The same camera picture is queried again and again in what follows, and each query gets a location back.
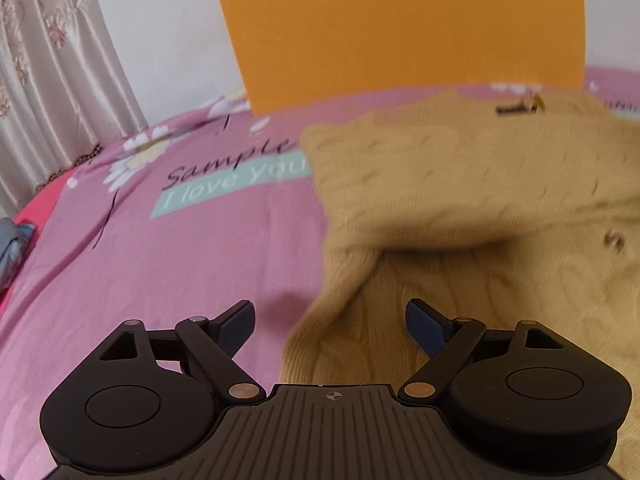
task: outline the metal screw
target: metal screw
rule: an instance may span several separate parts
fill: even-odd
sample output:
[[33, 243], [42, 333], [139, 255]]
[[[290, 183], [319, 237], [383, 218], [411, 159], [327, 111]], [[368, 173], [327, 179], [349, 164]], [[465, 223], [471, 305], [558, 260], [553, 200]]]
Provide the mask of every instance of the metal screw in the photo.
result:
[[604, 235], [604, 244], [607, 247], [615, 247], [620, 251], [625, 246], [625, 237], [615, 229], [612, 229]]
[[431, 397], [436, 392], [436, 388], [429, 383], [411, 383], [404, 387], [404, 392], [410, 397], [424, 399]]
[[260, 393], [260, 388], [251, 383], [238, 383], [229, 388], [229, 395], [236, 399], [252, 399]]

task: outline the red fabric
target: red fabric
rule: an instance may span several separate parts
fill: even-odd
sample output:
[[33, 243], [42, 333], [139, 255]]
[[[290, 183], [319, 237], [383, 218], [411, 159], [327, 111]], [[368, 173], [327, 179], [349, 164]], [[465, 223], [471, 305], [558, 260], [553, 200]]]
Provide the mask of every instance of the red fabric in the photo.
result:
[[[39, 192], [14, 218], [14, 222], [16, 224], [26, 223], [36, 226], [36, 230], [34, 231], [33, 238], [30, 242], [30, 249], [32, 249], [34, 244], [38, 241], [42, 228], [51, 216], [53, 208], [58, 202], [58, 197], [65, 187], [66, 181], [69, 180], [69, 178], [76, 172], [76, 169], [77, 168], [73, 168], [72, 170], [67, 171], [50, 184], [47, 184], [47, 186]], [[0, 316], [2, 316], [2, 313], [9, 302], [12, 290], [14, 290], [13, 285], [9, 287], [4, 298], [2, 298], [2, 301], [0, 302]]]

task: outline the cable knit pattern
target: cable knit pattern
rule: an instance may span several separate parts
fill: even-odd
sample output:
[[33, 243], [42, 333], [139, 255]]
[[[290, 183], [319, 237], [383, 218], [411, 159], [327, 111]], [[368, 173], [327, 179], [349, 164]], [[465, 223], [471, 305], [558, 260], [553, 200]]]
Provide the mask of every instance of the cable knit pattern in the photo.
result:
[[[640, 125], [588, 95], [497, 116], [454, 93], [302, 137], [329, 219], [322, 290], [282, 379], [391, 383], [426, 357], [404, 306], [537, 319], [640, 384]], [[607, 243], [616, 229], [623, 243]], [[612, 466], [640, 478], [635, 399]]]

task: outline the orange board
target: orange board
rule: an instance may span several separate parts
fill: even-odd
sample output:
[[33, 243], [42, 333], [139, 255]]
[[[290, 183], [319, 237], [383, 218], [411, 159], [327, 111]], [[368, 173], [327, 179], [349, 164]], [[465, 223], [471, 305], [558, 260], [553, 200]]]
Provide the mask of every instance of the orange board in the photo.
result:
[[220, 0], [255, 112], [425, 84], [579, 88], [584, 0]]

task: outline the satin curtain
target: satin curtain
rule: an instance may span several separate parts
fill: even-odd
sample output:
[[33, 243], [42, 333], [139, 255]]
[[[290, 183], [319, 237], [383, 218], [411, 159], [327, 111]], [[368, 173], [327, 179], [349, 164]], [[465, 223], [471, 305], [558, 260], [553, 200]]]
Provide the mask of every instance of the satin curtain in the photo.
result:
[[97, 0], [0, 0], [0, 214], [144, 126]]

